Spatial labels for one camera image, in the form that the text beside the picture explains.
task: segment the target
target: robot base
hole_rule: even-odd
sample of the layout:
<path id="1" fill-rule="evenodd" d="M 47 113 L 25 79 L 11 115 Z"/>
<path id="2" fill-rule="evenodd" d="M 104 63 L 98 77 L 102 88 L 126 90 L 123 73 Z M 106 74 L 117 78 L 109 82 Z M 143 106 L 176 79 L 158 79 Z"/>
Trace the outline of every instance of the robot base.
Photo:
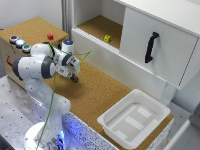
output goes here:
<path id="1" fill-rule="evenodd" d="M 38 124 L 35 124 L 34 126 L 32 126 L 25 134 L 24 137 L 24 150 L 36 150 L 37 147 L 37 143 L 35 141 L 35 137 L 37 136 L 38 132 L 40 131 L 40 129 L 43 127 L 44 122 L 40 122 Z M 64 139 L 65 142 L 65 150 L 69 145 L 69 138 L 65 138 Z M 42 146 L 42 148 L 39 146 L 37 150 L 49 150 L 49 147 L 46 146 Z"/>

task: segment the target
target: brown box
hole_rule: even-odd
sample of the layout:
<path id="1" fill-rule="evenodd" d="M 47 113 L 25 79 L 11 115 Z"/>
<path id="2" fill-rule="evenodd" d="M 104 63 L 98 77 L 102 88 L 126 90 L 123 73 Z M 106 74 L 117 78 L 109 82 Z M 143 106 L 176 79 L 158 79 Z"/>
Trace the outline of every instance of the brown box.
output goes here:
<path id="1" fill-rule="evenodd" d="M 48 40 L 47 34 L 49 33 L 54 35 L 53 40 Z M 15 45 L 10 44 L 9 39 L 12 35 L 17 35 L 20 39 L 24 39 L 26 44 L 29 45 L 50 42 L 50 44 L 57 46 L 63 39 L 69 38 L 69 35 L 66 32 L 46 22 L 40 17 L 30 19 L 0 31 L 0 50 L 6 74 L 23 88 L 25 87 L 25 83 L 20 81 L 13 73 L 12 63 L 18 57 L 30 55 L 24 54 L 21 49 L 17 49 Z"/>

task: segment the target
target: white robotic arm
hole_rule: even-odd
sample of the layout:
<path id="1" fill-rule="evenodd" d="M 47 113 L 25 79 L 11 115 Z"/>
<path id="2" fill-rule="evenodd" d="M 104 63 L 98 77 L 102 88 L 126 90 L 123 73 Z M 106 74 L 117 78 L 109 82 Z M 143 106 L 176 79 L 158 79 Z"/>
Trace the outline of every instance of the white robotic arm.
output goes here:
<path id="1" fill-rule="evenodd" d="M 48 109 L 50 108 L 53 91 L 42 79 L 53 77 L 56 71 L 55 63 L 63 67 L 67 66 L 66 69 L 72 72 L 71 77 L 76 77 L 75 74 L 79 72 L 79 60 L 69 54 L 73 52 L 71 51 L 73 49 L 72 44 L 63 46 L 66 53 L 51 47 L 49 44 L 36 44 L 31 48 L 31 57 L 17 58 L 13 62 L 13 72 L 20 80 L 24 80 L 26 91 L 32 100 L 41 103 Z M 43 147 L 43 150 L 51 149 L 48 147 L 48 143 L 55 142 L 57 135 L 63 130 L 62 115 L 68 113 L 70 107 L 71 103 L 68 99 L 56 93 L 54 94 L 51 114 L 40 142 L 40 148 Z M 35 137 L 36 141 L 39 140 L 42 130 L 43 128 Z"/>

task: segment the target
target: green cable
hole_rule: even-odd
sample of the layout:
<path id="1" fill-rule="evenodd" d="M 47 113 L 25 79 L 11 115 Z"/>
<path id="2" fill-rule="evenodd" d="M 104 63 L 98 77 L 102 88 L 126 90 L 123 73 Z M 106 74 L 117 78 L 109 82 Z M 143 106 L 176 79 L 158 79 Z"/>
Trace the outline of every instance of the green cable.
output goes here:
<path id="1" fill-rule="evenodd" d="M 47 44 L 47 45 L 49 46 L 49 49 L 51 50 L 52 58 L 53 58 L 53 61 L 54 61 L 53 51 L 52 51 L 50 45 L 49 45 L 49 44 Z M 77 73 L 77 70 L 78 70 L 78 68 L 80 67 L 81 63 L 85 60 L 85 58 L 86 58 L 91 52 L 92 52 L 92 50 L 89 51 L 89 52 L 86 52 L 86 53 L 82 53 L 82 54 L 71 54 L 71 53 L 66 53 L 66 52 L 64 52 L 64 53 L 70 54 L 70 55 L 85 55 L 85 54 L 86 54 L 85 57 L 84 57 L 84 58 L 81 60 L 81 62 L 79 63 L 79 66 L 78 66 L 77 69 L 76 69 L 76 73 Z M 56 73 L 54 74 L 54 87 L 53 87 L 53 93 L 52 93 L 52 96 L 51 96 L 51 104 L 50 104 L 50 108 L 49 108 L 49 113 L 48 113 L 47 119 L 46 119 L 46 121 L 45 121 L 44 128 L 43 128 L 43 130 L 42 130 L 42 134 L 41 134 L 40 139 L 39 139 L 39 141 L 38 141 L 36 150 L 37 150 L 38 147 L 39 147 L 39 144 L 40 144 L 40 142 L 41 142 L 41 139 L 42 139 L 44 130 L 45 130 L 46 125 L 47 125 L 47 121 L 49 120 L 49 116 L 50 116 L 50 114 L 51 114 L 51 109 L 52 109 L 52 106 L 53 106 L 53 97 L 54 97 L 54 93 L 55 93 L 55 88 L 56 88 Z"/>

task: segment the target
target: yellow object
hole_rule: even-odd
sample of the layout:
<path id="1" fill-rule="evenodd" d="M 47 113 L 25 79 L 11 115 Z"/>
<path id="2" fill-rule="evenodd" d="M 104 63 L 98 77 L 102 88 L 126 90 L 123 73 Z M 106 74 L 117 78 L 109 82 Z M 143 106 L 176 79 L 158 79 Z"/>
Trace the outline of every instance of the yellow object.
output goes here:
<path id="1" fill-rule="evenodd" d="M 106 36 L 104 37 L 104 41 L 105 41 L 105 42 L 110 42 L 110 36 L 109 36 L 109 35 L 106 35 Z"/>

